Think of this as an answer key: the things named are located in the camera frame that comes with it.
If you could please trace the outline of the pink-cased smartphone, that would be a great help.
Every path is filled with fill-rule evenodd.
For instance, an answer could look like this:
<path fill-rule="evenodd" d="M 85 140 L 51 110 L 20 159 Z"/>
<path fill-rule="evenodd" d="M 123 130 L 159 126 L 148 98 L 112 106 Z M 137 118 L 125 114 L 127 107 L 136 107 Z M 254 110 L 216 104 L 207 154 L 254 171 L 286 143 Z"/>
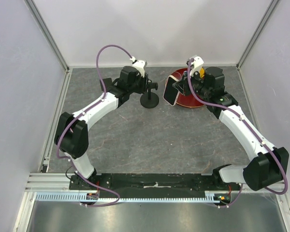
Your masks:
<path fill-rule="evenodd" d="M 173 87 L 173 84 L 175 84 L 178 80 L 170 75 L 168 76 L 165 84 L 165 89 L 163 93 L 163 99 L 171 106 L 175 106 L 178 96 L 179 96 L 179 91 Z"/>

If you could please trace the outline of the black round-base phone stand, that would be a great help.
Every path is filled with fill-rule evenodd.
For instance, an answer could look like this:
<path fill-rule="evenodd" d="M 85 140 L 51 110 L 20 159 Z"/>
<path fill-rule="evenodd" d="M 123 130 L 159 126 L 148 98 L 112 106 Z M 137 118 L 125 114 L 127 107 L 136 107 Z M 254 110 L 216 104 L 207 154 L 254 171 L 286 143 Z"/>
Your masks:
<path fill-rule="evenodd" d="M 159 104 L 159 97 L 152 90 L 158 90 L 158 83 L 148 80 L 145 93 L 140 97 L 140 103 L 144 108 L 152 109 Z"/>

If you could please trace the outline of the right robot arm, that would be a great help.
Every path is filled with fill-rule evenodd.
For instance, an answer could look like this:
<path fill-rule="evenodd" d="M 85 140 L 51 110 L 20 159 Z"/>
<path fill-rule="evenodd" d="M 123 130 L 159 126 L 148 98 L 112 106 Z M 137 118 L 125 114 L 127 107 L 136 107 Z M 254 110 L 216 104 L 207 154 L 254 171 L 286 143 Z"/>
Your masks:
<path fill-rule="evenodd" d="M 277 195 L 288 190 L 286 177 L 289 153 L 277 148 L 247 119 L 237 100 L 225 91 L 225 76 L 218 67 L 209 67 L 204 73 L 183 73 L 180 80 L 169 84 L 177 95 L 193 95 L 205 104 L 236 137 L 244 148 L 250 162 L 246 166 L 223 165 L 213 170 L 212 186 L 225 189 L 229 183 L 246 184 L 254 191 L 266 189 Z"/>

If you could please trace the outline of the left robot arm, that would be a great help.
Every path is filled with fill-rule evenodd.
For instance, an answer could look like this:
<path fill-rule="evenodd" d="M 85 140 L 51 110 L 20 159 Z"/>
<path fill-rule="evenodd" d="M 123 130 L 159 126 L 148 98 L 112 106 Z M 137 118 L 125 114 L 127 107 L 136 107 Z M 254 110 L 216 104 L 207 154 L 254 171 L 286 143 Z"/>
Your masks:
<path fill-rule="evenodd" d="M 64 112 L 59 117 L 54 138 L 57 157 L 68 159 L 76 168 L 80 185 L 91 190 L 96 186 L 96 169 L 87 155 L 88 132 L 91 127 L 109 112 L 119 108 L 133 93 L 144 94 L 148 89 L 148 76 L 145 67 L 134 63 L 125 66 L 115 80 L 100 79 L 102 95 L 88 106 L 72 114 Z"/>

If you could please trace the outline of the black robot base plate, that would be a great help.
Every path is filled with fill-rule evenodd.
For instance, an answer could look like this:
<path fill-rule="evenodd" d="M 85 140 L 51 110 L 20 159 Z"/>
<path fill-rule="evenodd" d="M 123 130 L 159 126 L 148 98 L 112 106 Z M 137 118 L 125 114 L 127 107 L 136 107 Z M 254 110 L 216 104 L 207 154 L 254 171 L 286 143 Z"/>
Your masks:
<path fill-rule="evenodd" d="M 236 183 L 218 183 L 202 174 L 97 174 L 89 181 L 117 192 L 121 199 L 203 198 L 206 191 L 238 191 Z"/>

